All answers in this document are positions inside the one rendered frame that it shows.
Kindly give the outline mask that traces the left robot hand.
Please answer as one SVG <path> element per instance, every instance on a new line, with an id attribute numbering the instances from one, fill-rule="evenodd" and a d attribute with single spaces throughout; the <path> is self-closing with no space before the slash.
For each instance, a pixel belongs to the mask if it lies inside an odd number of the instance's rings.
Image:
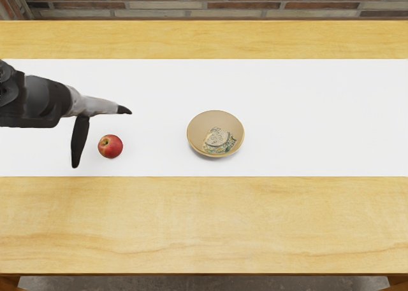
<path id="1" fill-rule="evenodd" d="M 87 141 L 91 117 L 96 115 L 131 115 L 132 111 L 106 99 L 84 96 L 67 85 L 71 96 L 71 106 L 64 117 L 76 117 L 71 136 L 71 166 L 77 168 Z"/>

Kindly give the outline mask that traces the tan patterned plate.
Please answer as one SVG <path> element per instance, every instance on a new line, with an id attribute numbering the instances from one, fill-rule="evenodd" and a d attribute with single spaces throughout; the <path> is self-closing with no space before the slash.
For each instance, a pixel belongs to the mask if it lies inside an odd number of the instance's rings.
<path id="1" fill-rule="evenodd" d="M 245 138 L 241 121 L 222 110 L 208 110 L 196 115 L 189 122 L 186 134 L 194 151 L 214 158 L 236 152 Z"/>

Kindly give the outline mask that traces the red apple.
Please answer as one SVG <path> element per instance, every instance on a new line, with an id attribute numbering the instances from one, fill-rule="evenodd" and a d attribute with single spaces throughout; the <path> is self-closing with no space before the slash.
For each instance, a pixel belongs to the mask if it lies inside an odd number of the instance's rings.
<path id="1" fill-rule="evenodd" d="M 118 157 L 122 153 L 123 148 L 122 140 L 113 134 L 104 135 L 98 142 L 99 153 L 108 159 Z"/>

